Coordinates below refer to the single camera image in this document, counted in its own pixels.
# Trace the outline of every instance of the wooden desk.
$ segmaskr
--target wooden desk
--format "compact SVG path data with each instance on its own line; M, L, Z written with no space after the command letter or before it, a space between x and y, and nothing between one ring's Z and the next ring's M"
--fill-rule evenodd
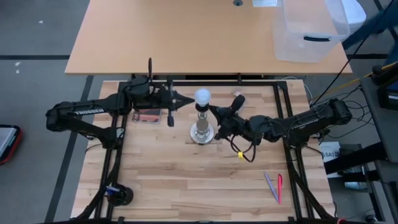
M301 80L289 80L289 95L293 112L308 110L307 98ZM211 104L228 106L239 90L246 96L241 116L255 114L277 116L273 88L271 86L210 86ZM118 82L104 82L100 98L115 93ZM193 97L196 87L176 86L175 89ZM124 140L119 182L131 187L134 200L129 205L116 207L113 218L127 220L275 220L287 221L295 216L290 191L289 176L281 141L263 141L257 148L253 163L240 161L225 140L199 146L190 139L189 130L197 120L194 104L175 112L175 127L167 127L167 115L160 124L135 123L129 115ZM216 127L215 118L208 117ZM95 115L94 124L111 126L107 114ZM99 141L89 142L89 146ZM242 148L248 142L236 138ZM318 144L310 145L318 149ZM72 217L82 212L96 193L100 184L105 150L94 147L86 153L81 172ZM333 214L334 206L321 156L303 149L310 190L318 201ZM277 204L264 178L267 171L277 186L278 174L283 176L282 205ZM305 207L300 192L300 203Z
M277 60L275 9L243 2L238 7L232 0L90 1L66 73L147 73L149 57L158 75L335 75L345 64L341 44L320 63Z

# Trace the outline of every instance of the container handle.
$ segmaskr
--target container handle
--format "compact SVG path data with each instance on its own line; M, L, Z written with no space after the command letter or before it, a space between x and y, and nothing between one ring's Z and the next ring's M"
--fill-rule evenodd
M329 41L330 41L330 37L320 38L320 37L309 37L309 36L304 36L304 40L307 40L307 41L315 41L315 42L329 42Z

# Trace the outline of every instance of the purple pen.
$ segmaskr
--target purple pen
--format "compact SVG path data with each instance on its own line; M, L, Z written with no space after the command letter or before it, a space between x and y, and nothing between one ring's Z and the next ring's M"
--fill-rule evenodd
M269 188L271 189L272 194L274 195L276 202L279 203L278 195L276 195L275 188L274 188L274 186L272 185L271 179L269 178L267 172L264 172L264 176L265 176L266 179L267 179Z

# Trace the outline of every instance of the pink pen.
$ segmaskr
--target pink pen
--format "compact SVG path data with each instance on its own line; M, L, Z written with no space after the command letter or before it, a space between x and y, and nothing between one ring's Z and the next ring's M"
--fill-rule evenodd
M279 204L282 203L282 175L278 174L278 198Z

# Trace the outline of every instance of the light bulb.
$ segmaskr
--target light bulb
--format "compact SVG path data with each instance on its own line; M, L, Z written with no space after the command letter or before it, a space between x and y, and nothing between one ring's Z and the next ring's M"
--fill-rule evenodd
M206 106L210 102L211 93L206 88L201 88L195 92L195 103L199 106Z

